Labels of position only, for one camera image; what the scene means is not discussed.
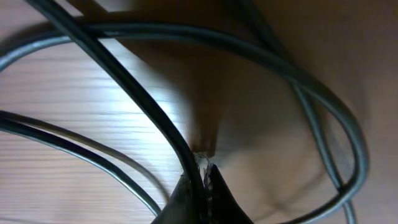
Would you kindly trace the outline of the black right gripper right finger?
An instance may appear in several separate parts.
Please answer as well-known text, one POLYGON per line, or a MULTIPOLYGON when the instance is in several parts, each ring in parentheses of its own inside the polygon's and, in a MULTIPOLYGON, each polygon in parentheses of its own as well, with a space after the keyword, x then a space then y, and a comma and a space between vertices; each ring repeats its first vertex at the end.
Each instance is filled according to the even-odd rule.
POLYGON ((208 196, 208 215, 214 224, 253 224, 235 201, 220 170, 215 164, 205 169, 205 190, 208 196))

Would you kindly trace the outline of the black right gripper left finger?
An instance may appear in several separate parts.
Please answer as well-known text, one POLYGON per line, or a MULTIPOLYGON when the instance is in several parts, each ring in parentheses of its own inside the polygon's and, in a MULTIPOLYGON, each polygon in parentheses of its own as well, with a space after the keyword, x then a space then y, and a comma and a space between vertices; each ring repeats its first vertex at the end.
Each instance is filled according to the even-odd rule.
POLYGON ((197 224, 198 214, 188 187, 188 180, 182 175, 172 192, 169 203, 151 224, 197 224))

